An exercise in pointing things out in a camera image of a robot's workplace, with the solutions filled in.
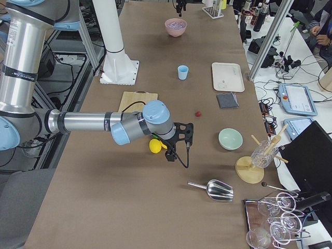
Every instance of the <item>bowl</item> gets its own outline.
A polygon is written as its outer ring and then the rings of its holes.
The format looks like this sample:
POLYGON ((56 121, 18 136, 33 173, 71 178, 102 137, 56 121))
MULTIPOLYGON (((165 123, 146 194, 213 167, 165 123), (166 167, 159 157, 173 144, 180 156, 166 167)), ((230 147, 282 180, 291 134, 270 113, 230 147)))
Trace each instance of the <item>bowl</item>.
POLYGON ((219 132, 219 143, 227 150, 235 150, 243 143, 242 135, 235 129, 225 128, 219 132))
POLYGON ((165 22, 165 28, 169 35, 178 37, 186 31, 187 22, 181 18, 171 18, 165 22))

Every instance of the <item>purple content in bowl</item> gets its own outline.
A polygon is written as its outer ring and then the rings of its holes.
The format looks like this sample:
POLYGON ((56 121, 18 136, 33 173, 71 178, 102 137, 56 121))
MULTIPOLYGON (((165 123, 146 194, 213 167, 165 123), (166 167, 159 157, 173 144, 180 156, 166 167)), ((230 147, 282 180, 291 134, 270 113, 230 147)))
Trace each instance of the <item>purple content in bowl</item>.
POLYGON ((167 27, 173 30, 181 30, 186 27, 186 24, 184 22, 171 22, 167 27))

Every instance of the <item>person's hand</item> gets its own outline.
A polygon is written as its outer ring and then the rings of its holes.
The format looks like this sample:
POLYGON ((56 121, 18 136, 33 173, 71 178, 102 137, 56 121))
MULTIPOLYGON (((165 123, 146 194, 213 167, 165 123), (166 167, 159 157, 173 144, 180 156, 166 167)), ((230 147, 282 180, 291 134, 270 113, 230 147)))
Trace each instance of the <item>person's hand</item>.
POLYGON ((321 30, 321 27, 316 25, 310 30, 310 35, 311 36, 316 36, 320 30, 321 30))
POLYGON ((331 44, 331 41, 330 39, 327 37, 327 35, 318 35, 316 37, 316 41, 319 45, 322 45, 322 46, 328 46, 331 44))

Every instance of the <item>silver scoop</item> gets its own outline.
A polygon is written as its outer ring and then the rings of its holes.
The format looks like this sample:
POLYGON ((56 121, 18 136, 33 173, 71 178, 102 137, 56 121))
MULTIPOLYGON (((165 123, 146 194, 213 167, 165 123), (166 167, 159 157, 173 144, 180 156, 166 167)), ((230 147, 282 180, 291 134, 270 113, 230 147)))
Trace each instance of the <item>silver scoop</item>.
POLYGON ((198 188, 206 190, 206 193, 216 201, 232 201, 233 200, 233 188, 226 183, 219 180, 210 180, 206 186, 188 182, 188 185, 192 185, 198 188))

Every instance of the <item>mint green bowl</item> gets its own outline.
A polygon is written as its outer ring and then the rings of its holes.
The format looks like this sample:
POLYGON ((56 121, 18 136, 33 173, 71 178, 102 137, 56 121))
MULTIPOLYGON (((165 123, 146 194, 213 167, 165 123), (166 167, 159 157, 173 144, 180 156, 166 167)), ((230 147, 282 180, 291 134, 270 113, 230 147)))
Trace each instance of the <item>mint green bowl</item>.
POLYGON ((241 147, 243 138, 237 130, 225 128, 219 132, 219 143, 224 149, 235 150, 241 147))

